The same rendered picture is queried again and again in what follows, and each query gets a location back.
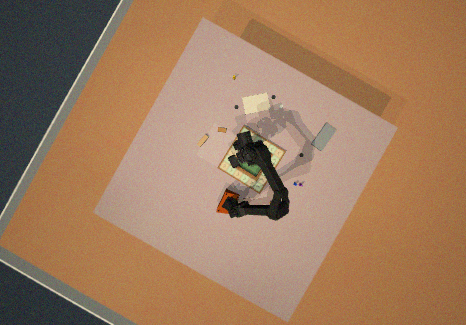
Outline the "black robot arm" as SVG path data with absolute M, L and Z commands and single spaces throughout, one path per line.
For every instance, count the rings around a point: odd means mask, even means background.
M 288 189 L 282 183 L 272 162 L 271 154 L 266 145 L 253 142 L 250 131 L 237 134 L 237 140 L 233 147 L 239 150 L 242 157 L 247 161 L 248 166 L 257 164 L 262 169 L 274 195 L 270 205 L 250 205 L 248 201 L 238 203 L 234 198 L 227 197 L 222 208 L 225 208 L 229 216 L 243 217 L 245 215 L 268 216 L 269 219 L 279 220 L 289 213 Z M 282 201 L 281 201 L 282 199 Z

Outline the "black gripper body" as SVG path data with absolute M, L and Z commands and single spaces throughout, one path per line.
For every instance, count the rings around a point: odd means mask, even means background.
M 261 143 L 262 145 L 264 145 L 263 142 L 262 142 L 262 140 L 259 140 L 258 142 Z M 228 157 L 228 160 L 229 160 L 229 162 L 230 162 L 230 164 L 231 164 L 231 166 L 232 166 L 233 168 L 236 168 L 236 167 L 240 166 L 240 163 L 246 161 L 246 160 L 242 157 L 242 152 L 243 152 L 243 151 L 244 151 L 244 150 L 241 151 L 241 154 L 239 154 L 239 155 L 237 156 L 237 158 L 236 158 L 235 154 L 233 154 L 233 155 L 231 155 L 231 156 Z M 238 160 L 240 160 L 240 163 L 238 162 Z M 246 161 L 246 162 L 247 162 L 247 161 Z

